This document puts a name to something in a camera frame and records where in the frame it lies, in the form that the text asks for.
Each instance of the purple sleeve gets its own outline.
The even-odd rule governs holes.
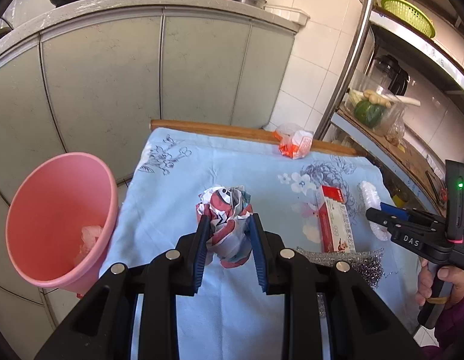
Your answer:
[[[464,297],[448,310],[444,310],[435,324],[435,338],[439,347],[425,346],[423,352],[430,360],[439,359],[440,355],[454,342],[464,330]]]

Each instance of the red and white box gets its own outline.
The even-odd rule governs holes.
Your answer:
[[[352,229],[340,188],[321,185],[317,189],[320,227],[325,252],[355,251]]]

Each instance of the person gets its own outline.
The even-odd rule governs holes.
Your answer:
[[[422,269],[418,276],[415,300],[423,306],[432,295],[434,277],[427,268],[428,261],[421,261]],[[439,346],[424,346],[423,351],[429,360],[440,360],[444,350],[452,344],[464,330],[464,271],[455,266],[445,266],[437,272],[439,279],[453,284],[450,298],[444,311],[435,324],[435,338]]]

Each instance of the pink rim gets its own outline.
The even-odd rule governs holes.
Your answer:
[[[31,178],[36,172],[38,172],[38,170],[45,167],[48,163],[55,161],[58,158],[67,157],[70,155],[74,155],[74,156],[80,155],[83,157],[91,158],[95,160],[96,162],[98,162],[107,172],[108,179],[110,180],[110,184],[111,184],[111,191],[110,191],[111,194],[110,194],[110,207],[108,209],[107,219],[104,224],[104,230],[101,233],[93,249],[87,255],[87,257],[85,257],[80,262],[80,264],[78,264],[70,272],[53,280],[46,280],[46,281],[35,280],[22,272],[22,270],[15,263],[15,260],[13,259],[12,254],[10,253],[10,247],[8,245],[8,220],[9,220],[10,212],[13,209],[15,198],[17,197],[23,185],[28,181],[29,178]],[[89,270],[89,268],[93,266],[97,262],[97,260],[100,258],[106,246],[108,245],[108,242],[110,240],[110,236],[113,230],[115,229],[115,221],[117,220],[117,212],[118,212],[118,204],[117,204],[118,197],[117,197],[117,189],[113,188],[113,186],[116,186],[115,178],[112,174],[112,171],[108,168],[107,164],[103,162],[100,158],[92,154],[82,153],[82,152],[71,152],[71,153],[60,154],[44,162],[38,168],[36,168],[32,173],[30,173],[27,176],[27,178],[23,181],[23,183],[20,185],[17,192],[15,193],[15,196],[13,197],[12,204],[10,204],[10,208],[8,209],[7,223],[5,225],[5,241],[7,243],[8,256],[10,257],[10,260],[12,261],[13,266],[15,267],[17,272],[20,274],[20,276],[22,276],[22,278],[27,280],[29,283],[33,283],[37,287],[44,287],[44,288],[65,287],[77,281],[80,277],[82,277]]]

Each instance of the human hand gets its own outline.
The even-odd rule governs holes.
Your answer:
[[[423,306],[426,298],[432,296],[432,283],[434,276],[427,268],[428,261],[426,259],[421,261],[422,269],[418,278],[418,290],[415,295],[415,301],[419,306]],[[449,300],[446,303],[446,309],[449,309],[454,304],[459,303],[464,297],[464,271],[455,266],[444,266],[437,272],[437,277],[445,282],[452,283],[452,292],[450,293]]]

